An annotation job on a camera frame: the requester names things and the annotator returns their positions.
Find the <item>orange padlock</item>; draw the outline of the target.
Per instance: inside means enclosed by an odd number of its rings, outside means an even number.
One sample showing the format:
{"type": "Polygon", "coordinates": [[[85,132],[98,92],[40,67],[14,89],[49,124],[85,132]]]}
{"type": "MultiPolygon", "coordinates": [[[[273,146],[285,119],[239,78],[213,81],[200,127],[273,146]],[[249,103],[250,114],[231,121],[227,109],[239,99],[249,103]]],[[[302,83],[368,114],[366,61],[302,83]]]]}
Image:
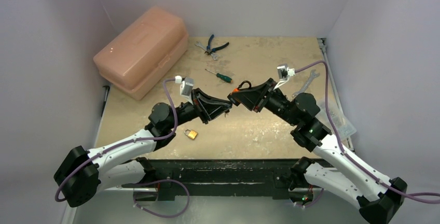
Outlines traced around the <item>orange padlock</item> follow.
{"type": "Polygon", "coordinates": [[[232,93],[239,92],[240,90],[250,89],[251,87],[251,82],[248,80],[244,80],[235,89],[233,89],[232,93]]]}

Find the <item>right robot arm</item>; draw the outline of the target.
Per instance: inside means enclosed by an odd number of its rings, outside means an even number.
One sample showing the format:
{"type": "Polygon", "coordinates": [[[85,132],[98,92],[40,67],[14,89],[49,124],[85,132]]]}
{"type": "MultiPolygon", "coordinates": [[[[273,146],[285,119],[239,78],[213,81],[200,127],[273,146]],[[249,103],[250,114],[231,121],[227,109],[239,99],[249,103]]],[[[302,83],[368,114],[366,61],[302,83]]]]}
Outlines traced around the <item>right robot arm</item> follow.
{"type": "Polygon", "coordinates": [[[337,170],[329,171],[302,157],[291,167],[291,189],[305,184],[324,188],[352,204],[368,223],[389,223],[402,206],[404,199],[396,191],[405,192],[407,183],[380,173],[341,145],[337,136],[316,118],[320,108],[312,94],[300,93],[290,101],[270,78],[259,86],[238,86],[228,98],[236,106],[242,104],[256,113],[265,108],[293,125],[293,140],[337,170]]]}

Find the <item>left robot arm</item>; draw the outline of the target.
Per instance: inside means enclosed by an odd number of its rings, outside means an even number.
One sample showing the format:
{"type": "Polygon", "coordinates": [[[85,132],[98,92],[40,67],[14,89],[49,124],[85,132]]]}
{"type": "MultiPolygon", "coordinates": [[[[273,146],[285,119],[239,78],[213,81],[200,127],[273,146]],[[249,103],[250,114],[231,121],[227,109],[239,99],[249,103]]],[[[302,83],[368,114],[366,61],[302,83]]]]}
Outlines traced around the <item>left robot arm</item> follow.
{"type": "Polygon", "coordinates": [[[231,101],[209,96],[199,88],[192,89],[189,96],[190,100],[179,106],[172,100],[155,104],[149,123],[127,138],[89,150],[72,148],[53,176],[58,185],[55,201],[67,201],[71,207],[84,204],[104,187],[106,173],[129,159],[165,147],[175,138],[179,125],[196,118],[208,124],[232,108],[231,101]]]}

